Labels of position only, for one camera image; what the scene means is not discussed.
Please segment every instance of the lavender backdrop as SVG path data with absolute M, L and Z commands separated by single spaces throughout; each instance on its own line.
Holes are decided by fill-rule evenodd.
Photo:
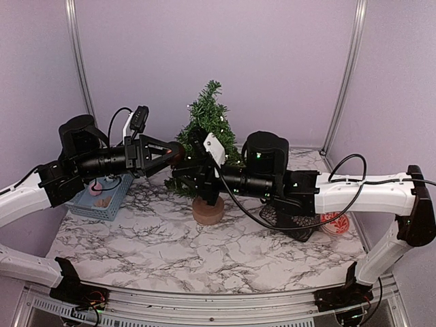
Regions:
M 76 10 L 101 128 L 121 106 L 147 104 L 146 132 L 173 139 L 189 122 L 186 105 L 216 79 L 239 140 L 263 129 L 322 145 L 355 1 L 77 0 Z
M 62 1 L 0 1 L 0 189 L 57 158 L 60 124 L 84 112 Z M 45 255 L 62 208 L 0 230 L 9 247 Z M 0 324 L 10 326 L 22 283 L 0 279 Z
M 405 171 L 418 164 L 436 180 L 436 3 L 370 1 L 357 68 L 332 148 L 337 163 L 362 153 L 369 173 Z M 344 171 L 360 173 L 360 163 Z M 433 200 L 436 191 L 431 189 Z M 359 215 L 375 244 L 393 217 Z M 411 326 L 434 326 L 436 243 L 414 249 L 394 276 Z

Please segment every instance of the red wire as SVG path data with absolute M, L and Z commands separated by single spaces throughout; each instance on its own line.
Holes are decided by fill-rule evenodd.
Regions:
M 93 303 L 102 304 L 102 303 L 105 302 L 104 300 L 90 300 L 90 299 L 88 298 L 88 296 L 85 296 L 85 298 L 86 298 L 89 302 L 93 302 Z
M 102 301 L 104 301 L 105 299 L 104 299 L 104 296 L 103 296 L 103 294 L 101 293 L 101 292 L 99 292 L 99 291 L 94 291 L 94 292 L 91 292 L 89 295 L 91 295 L 91 294 L 94 294 L 94 293 L 98 293 L 98 294 L 100 294 L 100 296 L 101 296 L 101 300 Z
M 364 296 L 363 298 L 368 302 L 369 305 L 368 310 L 369 310 L 371 308 L 371 301 L 366 296 Z

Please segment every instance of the white marble tabletop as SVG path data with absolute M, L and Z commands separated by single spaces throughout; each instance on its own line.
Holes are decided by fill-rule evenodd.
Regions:
M 293 149 L 289 169 L 326 172 L 316 151 Z M 364 256 L 356 229 L 315 232 L 301 243 L 267 230 L 224 195 L 225 216 L 200 226 L 191 201 L 167 191 L 169 170 L 134 181 L 113 222 L 68 213 L 48 258 L 71 260 L 84 281 L 138 290 L 208 294 L 265 293 L 343 283 Z M 241 198 L 253 213 L 257 199 Z

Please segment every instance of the white arm segment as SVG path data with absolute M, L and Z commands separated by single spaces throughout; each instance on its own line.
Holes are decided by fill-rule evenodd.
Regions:
M 0 196 L 0 228 L 35 211 L 51 207 L 50 200 L 41 183 L 39 174 L 31 174 L 16 189 L 13 185 L 6 187 L 11 191 Z
M 329 174 L 323 173 L 317 177 L 316 187 L 320 189 L 315 194 L 315 212 L 333 213 L 342 211 L 356 195 L 360 184 L 353 182 L 328 182 Z M 349 178 L 361 179 L 361 176 L 334 175 L 333 179 Z M 368 176 L 367 181 L 384 181 L 387 179 L 410 178 L 405 172 L 395 175 Z M 364 185 L 356 202 L 349 211 L 362 211 L 367 213 L 394 213 L 400 216 L 409 216 L 414 206 L 415 196 L 411 190 L 413 182 L 386 183 L 381 185 Z
M 31 174 L 16 189 L 0 196 L 0 228 L 21 217 L 50 208 L 39 174 Z M 61 267 L 53 259 L 39 258 L 0 244 L 0 275 L 56 287 L 62 280 Z
M 384 274 L 395 262 L 413 249 L 405 240 L 397 239 L 398 223 L 393 221 L 386 234 L 358 261 L 356 266 L 356 282 L 361 285 L 371 286 Z
M 209 133 L 203 142 L 204 148 L 209 152 L 215 162 L 221 167 L 225 163 L 225 149 L 218 139 Z M 219 178 L 218 171 L 215 169 L 215 177 Z
M 39 258 L 0 244 L 0 275 L 57 287 L 61 267 L 54 259 Z
M 132 131 L 130 129 L 130 121 L 133 118 L 133 116 L 134 116 L 134 112 L 130 112 L 129 116 L 127 117 L 127 121 L 124 124 L 124 127 L 123 127 L 123 142 L 124 142 L 124 138 L 126 136 L 131 136 L 134 133 L 134 131 Z

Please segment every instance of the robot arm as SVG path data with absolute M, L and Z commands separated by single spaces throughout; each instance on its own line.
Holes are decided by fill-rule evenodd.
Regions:
M 194 133 L 194 140 L 204 135 L 198 131 Z M 261 198 L 276 210 L 278 218 L 281 215 L 281 225 L 273 227 L 282 228 L 291 221 L 291 216 L 313 217 L 344 210 L 364 183 L 349 211 L 396 215 L 376 246 L 365 258 L 349 267 L 344 286 L 316 291 L 315 303 L 320 311 L 372 299 L 371 288 L 379 276 L 407 251 L 427 245 L 436 237 L 433 204 L 425 183 L 420 182 L 424 177 L 418 166 L 409 166 L 407 172 L 395 175 L 367 176 L 365 181 L 360 181 L 361 176 L 339 175 L 329 181 L 329 174 L 318 171 L 286 170 L 287 141 L 268 132 L 259 131 L 247 138 L 243 147 L 244 168 L 221 166 L 224 149 L 211 134 L 203 142 L 191 143 L 193 149 L 197 149 L 197 158 L 177 166 L 173 176 L 195 187 L 209 205 L 215 204 L 220 191 L 232 190 L 239 196 Z M 219 178 L 215 174 L 218 167 L 221 167 Z
M 0 191 L 0 228 L 25 215 L 53 208 L 72 199 L 94 178 L 111 174 L 152 176 L 168 167 L 179 155 L 179 145 L 139 135 L 145 127 L 147 107 L 132 113 L 123 129 L 124 144 L 108 145 L 106 136 L 95 128 L 92 116 L 82 115 L 59 128 L 63 151 L 58 160 L 38 166 L 24 180 Z M 71 262 L 22 253 L 0 244 L 0 275 L 42 284 L 51 288 L 53 298 L 83 305 L 83 297 L 107 290 L 80 282 Z

